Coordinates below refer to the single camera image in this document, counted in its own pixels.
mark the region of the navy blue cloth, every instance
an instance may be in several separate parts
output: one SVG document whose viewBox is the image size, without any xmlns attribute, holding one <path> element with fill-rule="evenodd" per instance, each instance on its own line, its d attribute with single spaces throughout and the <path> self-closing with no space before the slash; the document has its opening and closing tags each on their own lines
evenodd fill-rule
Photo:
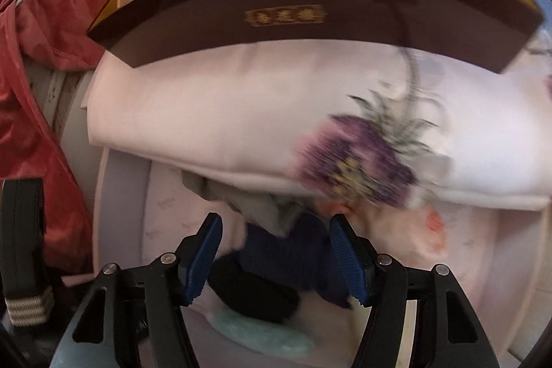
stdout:
<svg viewBox="0 0 552 368">
<path fill-rule="evenodd" d="M 247 224 L 239 265 L 254 275 L 297 291 L 315 290 L 322 298 L 349 308 L 349 288 L 341 272 L 326 226 L 314 214 L 303 214 L 286 238 Z"/>
</svg>

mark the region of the teal fabric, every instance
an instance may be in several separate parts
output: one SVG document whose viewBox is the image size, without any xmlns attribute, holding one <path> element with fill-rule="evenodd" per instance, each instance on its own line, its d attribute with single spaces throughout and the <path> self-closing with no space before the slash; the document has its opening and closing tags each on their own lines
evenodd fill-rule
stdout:
<svg viewBox="0 0 552 368">
<path fill-rule="evenodd" d="M 299 330 L 244 317 L 231 309 L 217 312 L 211 326 L 243 347 L 282 359 L 306 357 L 314 346 Z"/>
</svg>

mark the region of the red garment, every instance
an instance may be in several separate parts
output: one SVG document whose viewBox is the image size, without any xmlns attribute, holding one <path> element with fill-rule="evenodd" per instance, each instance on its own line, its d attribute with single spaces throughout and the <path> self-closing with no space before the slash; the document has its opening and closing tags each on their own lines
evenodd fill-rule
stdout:
<svg viewBox="0 0 552 368">
<path fill-rule="evenodd" d="M 0 3 L 0 178 L 41 177 L 46 263 L 77 272 L 90 261 L 92 221 L 24 71 L 21 50 L 61 70 L 95 68 L 103 49 L 86 36 L 108 0 Z"/>
</svg>

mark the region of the metal screw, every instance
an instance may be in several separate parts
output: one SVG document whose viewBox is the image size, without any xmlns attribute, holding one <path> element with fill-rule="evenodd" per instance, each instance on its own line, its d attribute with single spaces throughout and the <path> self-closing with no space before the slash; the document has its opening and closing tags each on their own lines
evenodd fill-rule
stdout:
<svg viewBox="0 0 552 368">
<path fill-rule="evenodd" d="M 161 256 L 161 263 L 164 263 L 165 265 L 169 265 L 174 261 L 176 261 L 176 255 L 173 252 L 166 252 Z"/>
<path fill-rule="evenodd" d="M 391 263 L 393 262 L 393 258 L 390 257 L 390 255 L 388 255 L 388 254 L 378 254 L 377 255 L 377 262 L 380 265 L 391 265 Z"/>
<path fill-rule="evenodd" d="M 116 263 L 113 263 L 113 262 L 110 262 L 110 263 L 106 263 L 106 265 L 104 265 L 104 268 L 101 269 L 106 275 L 112 275 L 114 274 L 116 271 L 117 271 L 117 264 Z"/>
<path fill-rule="evenodd" d="M 447 276 L 451 272 L 449 268 L 446 265 L 443 265 L 442 263 L 440 263 L 435 267 L 435 271 L 441 276 Z"/>
</svg>

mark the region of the gray cloth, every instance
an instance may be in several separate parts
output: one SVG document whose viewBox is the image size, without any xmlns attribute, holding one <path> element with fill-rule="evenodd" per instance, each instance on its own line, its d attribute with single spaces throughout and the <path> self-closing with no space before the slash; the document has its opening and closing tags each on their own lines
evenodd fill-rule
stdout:
<svg viewBox="0 0 552 368">
<path fill-rule="evenodd" d="M 313 201 L 308 197 L 247 192 L 185 170 L 182 171 L 182 183 L 205 200 L 225 202 L 246 222 L 259 225 L 278 237 L 289 234 L 305 208 L 312 207 Z"/>
</svg>

